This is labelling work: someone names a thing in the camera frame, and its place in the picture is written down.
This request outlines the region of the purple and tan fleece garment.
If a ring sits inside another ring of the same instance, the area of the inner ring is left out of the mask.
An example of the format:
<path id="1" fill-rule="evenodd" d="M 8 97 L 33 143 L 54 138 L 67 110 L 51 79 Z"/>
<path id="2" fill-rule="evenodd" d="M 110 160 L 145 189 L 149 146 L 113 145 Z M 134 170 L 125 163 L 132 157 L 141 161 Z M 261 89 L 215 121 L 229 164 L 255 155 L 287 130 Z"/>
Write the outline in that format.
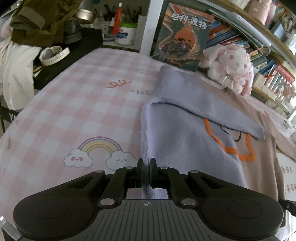
<path id="1" fill-rule="evenodd" d="M 198 170 L 275 200 L 285 198 L 276 153 L 294 159 L 295 147 L 266 114 L 232 90 L 162 66 L 141 125 L 145 164 L 155 158 L 182 174 Z"/>

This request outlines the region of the pink checkered cartoon desk mat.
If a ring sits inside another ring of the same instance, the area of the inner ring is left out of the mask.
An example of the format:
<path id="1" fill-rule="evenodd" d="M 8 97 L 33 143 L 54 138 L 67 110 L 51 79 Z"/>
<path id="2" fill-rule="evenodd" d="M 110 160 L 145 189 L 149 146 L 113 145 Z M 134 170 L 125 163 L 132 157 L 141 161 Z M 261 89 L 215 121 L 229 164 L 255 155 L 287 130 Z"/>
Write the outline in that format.
<path id="1" fill-rule="evenodd" d="M 134 166 L 142 158 L 142 108 L 162 66 L 167 65 L 137 53 L 99 48 L 43 88 L 1 137 L 1 216 L 12 221 L 23 198 L 90 172 Z M 203 73 L 191 74 L 225 88 Z M 244 98 L 295 147 L 282 116 Z M 276 154 L 285 199 L 295 200 L 295 158 Z"/>

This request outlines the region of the white pink plush bunny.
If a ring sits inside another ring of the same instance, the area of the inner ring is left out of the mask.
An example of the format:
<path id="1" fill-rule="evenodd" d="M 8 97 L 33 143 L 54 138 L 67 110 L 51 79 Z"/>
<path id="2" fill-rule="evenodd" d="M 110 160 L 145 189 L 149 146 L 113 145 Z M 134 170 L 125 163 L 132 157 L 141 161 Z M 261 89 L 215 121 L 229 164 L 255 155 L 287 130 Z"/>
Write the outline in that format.
<path id="1" fill-rule="evenodd" d="M 236 94 L 248 96 L 252 91 L 254 68 L 246 50 L 238 44 L 217 44 L 203 51 L 200 68 L 207 70 L 210 79 Z"/>

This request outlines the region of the white charger adapter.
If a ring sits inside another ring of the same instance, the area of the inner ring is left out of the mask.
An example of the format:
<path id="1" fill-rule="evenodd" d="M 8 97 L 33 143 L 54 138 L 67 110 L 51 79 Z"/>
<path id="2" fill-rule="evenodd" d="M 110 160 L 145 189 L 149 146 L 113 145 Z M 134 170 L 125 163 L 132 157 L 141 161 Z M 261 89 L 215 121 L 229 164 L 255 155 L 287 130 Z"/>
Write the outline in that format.
<path id="1" fill-rule="evenodd" d="M 284 120 L 284 126 L 286 129 L 292 129 L 295 130 L 295 127 L 293 126 L 293 124 L 289 121 L 289 120 Z"/>

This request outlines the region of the white pen holder jar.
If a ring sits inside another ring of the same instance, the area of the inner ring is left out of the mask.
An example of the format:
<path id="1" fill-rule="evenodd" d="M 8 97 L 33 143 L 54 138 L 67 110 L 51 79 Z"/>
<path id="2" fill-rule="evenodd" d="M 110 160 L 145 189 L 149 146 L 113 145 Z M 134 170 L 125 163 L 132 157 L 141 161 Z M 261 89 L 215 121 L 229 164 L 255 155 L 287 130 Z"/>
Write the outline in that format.
<path id="1" fill-rule="evenodd" d="M 137 31 L 135 23 L 121 23 L 119 31 L 115 36 L 115 42 L 119 45 L 133 45 Z"/>

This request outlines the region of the Harry Potter book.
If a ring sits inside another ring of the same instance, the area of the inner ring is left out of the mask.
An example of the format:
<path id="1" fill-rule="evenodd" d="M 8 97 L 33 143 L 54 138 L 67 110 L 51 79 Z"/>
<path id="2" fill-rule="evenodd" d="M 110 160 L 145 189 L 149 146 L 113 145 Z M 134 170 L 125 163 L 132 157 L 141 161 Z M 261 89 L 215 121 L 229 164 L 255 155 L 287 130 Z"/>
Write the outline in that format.
<path id="1" fill-rule="evenodd" d="M 215 17 L 169 3 L 152 58 L 196 72 Z"/>

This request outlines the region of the white smartwatch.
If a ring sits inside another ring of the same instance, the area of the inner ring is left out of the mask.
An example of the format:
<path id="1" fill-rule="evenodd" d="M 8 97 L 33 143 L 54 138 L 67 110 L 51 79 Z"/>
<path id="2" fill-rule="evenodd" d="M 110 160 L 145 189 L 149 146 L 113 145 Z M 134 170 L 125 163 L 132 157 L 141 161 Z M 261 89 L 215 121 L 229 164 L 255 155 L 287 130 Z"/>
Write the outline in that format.
<path id="1" fill-rule="evenodd" d="M 69 48 L 63 49 L 61 46 L 45 48 L 41 51 L 39 60 L 43 66 L 50 66 L 58 63 L 69 55 Z"/>

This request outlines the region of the red tassel charm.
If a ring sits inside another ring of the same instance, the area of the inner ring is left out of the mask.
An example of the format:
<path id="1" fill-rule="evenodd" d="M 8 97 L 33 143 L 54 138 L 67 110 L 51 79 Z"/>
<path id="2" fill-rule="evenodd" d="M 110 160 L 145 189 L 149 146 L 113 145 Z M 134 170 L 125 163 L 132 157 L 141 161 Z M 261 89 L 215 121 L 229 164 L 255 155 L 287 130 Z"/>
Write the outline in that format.
<path id="1" fill-rule="evenodd" d="M 115 35 L 115 36 L 118 34 L 119 27 L 120 27 L 121 7 L 122 7 L 122 2 L 120 2 L 118 4 L 118 8 L 117 8 L 116 15 L 114 18 L 114 26 L 113 26 L 113 30 L 112 30 L 112 35 Z"/>

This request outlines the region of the row of books on shelf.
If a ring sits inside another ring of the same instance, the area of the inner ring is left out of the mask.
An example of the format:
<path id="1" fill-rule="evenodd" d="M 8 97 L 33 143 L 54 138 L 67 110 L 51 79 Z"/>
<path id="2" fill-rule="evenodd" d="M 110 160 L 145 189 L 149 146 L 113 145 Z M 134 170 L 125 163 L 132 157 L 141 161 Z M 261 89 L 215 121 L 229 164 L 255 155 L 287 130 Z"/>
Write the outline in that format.
<path id="1" fill-rule="evenodd" d="M 272 68 L 282 65 L 282 73 L 289 81 L 295 80 L 295 72 L 289 65 L 280 60 L 280 56 L 269 51 L 249 33 L 234 28 L 233 25 L 222 20 L 215 20 L 210 28 L 206 48 L 215 45 L 228 46 L 238 44 L 249 54 L 254 68 L 266 76 Z"/>

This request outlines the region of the metal bowl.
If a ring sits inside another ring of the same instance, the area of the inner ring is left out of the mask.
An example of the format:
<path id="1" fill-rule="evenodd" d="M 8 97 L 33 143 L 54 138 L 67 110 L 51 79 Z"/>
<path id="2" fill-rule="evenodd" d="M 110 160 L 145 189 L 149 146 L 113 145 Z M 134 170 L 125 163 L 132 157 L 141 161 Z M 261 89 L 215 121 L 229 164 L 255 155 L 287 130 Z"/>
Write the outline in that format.
<path id="1" fill-rule="evenodd" d="M 76 13 L 76 17 L 81 20 L 93 22 L 95 19 L 95 14 L 87 9 L 79 9 Z"/>

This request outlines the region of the olive green jacket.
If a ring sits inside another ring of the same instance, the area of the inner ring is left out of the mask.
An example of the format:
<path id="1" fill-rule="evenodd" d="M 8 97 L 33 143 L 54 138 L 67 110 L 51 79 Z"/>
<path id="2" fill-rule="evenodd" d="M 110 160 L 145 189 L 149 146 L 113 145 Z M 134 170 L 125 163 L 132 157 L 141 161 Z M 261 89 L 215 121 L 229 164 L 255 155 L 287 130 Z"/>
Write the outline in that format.
<path id="1" fill-rule="evenodd" d="M 11 18 L 11 40 L 36 47 L 62 43 L 64 24 L 75 15 L 80 4 L 80 0 L 22 1 Z"/>

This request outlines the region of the white shelf frame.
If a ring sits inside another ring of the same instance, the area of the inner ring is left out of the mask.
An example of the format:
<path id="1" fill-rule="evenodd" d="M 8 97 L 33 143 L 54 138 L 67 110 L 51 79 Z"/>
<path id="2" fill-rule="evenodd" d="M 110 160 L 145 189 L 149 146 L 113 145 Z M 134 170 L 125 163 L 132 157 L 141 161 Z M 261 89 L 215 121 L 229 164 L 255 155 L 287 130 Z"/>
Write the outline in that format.
<path id="1" fill-rule="evenodd" d="M 228 9 L 227 1 L 211 1 L 205 11 L 198 1 L 151 1 L 140 52 L 178 68 L 208 77 L 242 96 L 250 95 L 255 73 L 270 59 L 250 57 L 247 46 L 238 44 L 245 36 L 261 49 L 281 43 L 265 26 L 257 28 L 247 15 Z"/>

